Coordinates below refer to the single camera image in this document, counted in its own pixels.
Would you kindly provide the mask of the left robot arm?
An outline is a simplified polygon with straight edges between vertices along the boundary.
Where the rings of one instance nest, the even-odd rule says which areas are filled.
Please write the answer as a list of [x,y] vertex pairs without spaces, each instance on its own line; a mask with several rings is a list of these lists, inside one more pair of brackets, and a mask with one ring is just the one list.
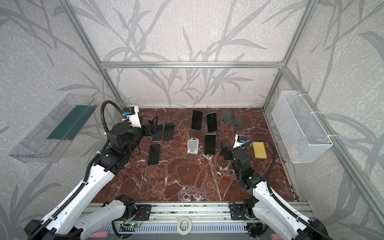
[[123,122],[106,130],[107,141],[86,168],[84,179],[51,212],[40,221],[32,220],[25,227],[30,240],[84,240],[108,222],[130,219],[137,213],[135,201],[125,195],[105,205],[88,217],[80,217],[94,197],[129,162],[143,137],[158,131],[158,117],[147,125],[127,116]]

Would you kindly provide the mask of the wood ring grey stand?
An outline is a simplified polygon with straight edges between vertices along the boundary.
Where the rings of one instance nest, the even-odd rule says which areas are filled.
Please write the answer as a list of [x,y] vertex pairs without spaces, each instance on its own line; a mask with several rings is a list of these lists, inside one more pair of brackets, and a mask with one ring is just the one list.
[[232,111],[223,111],[220,118],[220,125],[223,127],[228,127],[232,122]]

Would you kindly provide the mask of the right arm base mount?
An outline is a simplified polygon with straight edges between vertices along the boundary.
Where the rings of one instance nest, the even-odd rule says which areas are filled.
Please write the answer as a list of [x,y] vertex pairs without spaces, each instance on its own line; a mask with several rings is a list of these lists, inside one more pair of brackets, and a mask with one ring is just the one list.
[[231,220],[233,221],[246,221],[246,220],[255,220],[256,217],[248,212],[247,208],[244,207],[244,204],[236,204],[234,202],[229,203]]

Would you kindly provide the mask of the white phone stand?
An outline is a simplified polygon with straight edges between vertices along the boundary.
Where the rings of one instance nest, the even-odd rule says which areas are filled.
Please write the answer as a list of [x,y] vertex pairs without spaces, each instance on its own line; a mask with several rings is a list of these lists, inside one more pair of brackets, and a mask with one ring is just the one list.
[[187,153],[197,155],[199,152],[200,140],[198,138],[191,138],[187,141]]

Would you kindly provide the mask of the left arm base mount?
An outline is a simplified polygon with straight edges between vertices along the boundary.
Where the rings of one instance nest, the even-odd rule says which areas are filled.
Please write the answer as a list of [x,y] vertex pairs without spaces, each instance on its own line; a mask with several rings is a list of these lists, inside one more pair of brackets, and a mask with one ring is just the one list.
[[138,204],[136,205],[136,213],[132,217],[128,218],[129,221],[146,222],[150,219],[152,205],[150,204]]

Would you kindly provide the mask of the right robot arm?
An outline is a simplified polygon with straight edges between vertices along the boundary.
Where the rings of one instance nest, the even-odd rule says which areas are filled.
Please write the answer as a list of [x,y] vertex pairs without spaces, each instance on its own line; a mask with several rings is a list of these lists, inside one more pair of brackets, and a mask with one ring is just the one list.
[[[246,149],[251,143],[265,143],[273,148],[272,162],[266,178],[252,169]],[[221,144],[220,155],[232,163],[238,183],[251,194],[251,197],[244,201],[245,212],[249,216],[264,222],[284,240],[331,239],[321,221],[310,220],[272,189],[270,178],[277,159],[274,144],[261,139],[242,143],[235,141],[232,149]]]

